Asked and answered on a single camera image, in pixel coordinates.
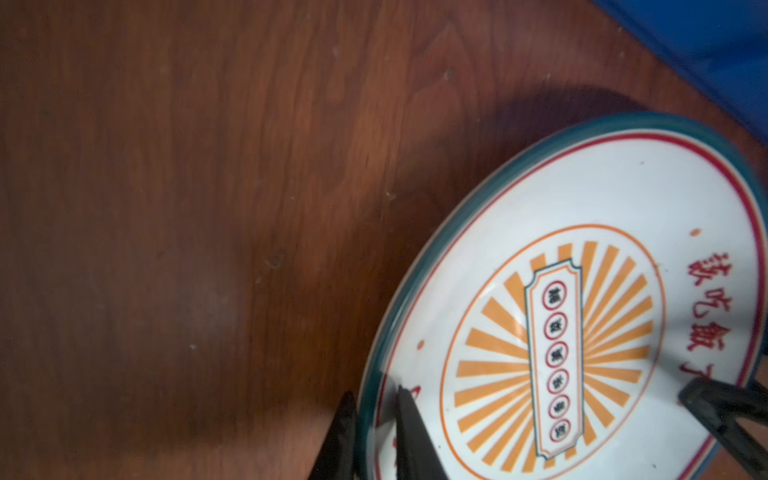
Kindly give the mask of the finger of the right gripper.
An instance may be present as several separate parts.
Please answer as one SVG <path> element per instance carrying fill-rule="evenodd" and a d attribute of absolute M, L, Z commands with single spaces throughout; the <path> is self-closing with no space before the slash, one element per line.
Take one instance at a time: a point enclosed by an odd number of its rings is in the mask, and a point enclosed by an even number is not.
<path fill-rule="evenodd" d="M 679 392 L 678 400 L 753 479 L 767 478 L 767 449 L 738 424 L 746 419 L 767 425 L 763 385 L 741 388 L 698 377 Z"/>

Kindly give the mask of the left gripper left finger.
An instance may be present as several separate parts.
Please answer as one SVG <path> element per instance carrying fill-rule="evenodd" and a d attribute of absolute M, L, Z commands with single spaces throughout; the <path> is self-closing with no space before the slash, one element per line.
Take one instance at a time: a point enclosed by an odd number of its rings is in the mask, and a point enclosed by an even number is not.
<path fill-rule="evenodd" d="M 308 476 L 309 480 L 352 480 L 357 409 L 351 391 L 342 397 Z"/>

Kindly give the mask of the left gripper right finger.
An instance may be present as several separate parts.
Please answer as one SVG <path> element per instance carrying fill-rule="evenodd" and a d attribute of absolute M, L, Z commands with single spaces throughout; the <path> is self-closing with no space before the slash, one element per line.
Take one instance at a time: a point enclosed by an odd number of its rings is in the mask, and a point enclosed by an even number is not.
<path fill-rule="evenodd" d="M 398 480 L 447 480 L 411 392 L 399 387 L 395 405 Z"/>

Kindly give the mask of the orange sunburst white plate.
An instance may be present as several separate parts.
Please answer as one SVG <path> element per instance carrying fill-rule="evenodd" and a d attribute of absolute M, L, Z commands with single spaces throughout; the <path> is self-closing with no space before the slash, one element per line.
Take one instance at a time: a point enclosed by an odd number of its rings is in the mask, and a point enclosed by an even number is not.
<path fill-rule="evenodd" d="M 755 375 L 767 198 L 722 136 L 606 117 L 524 149 L 438 228 L 377 332 L 356 473 L 396 475 L 409 391 L 452 479 L 698 479 L 715 442 L 678 400 Z"/>

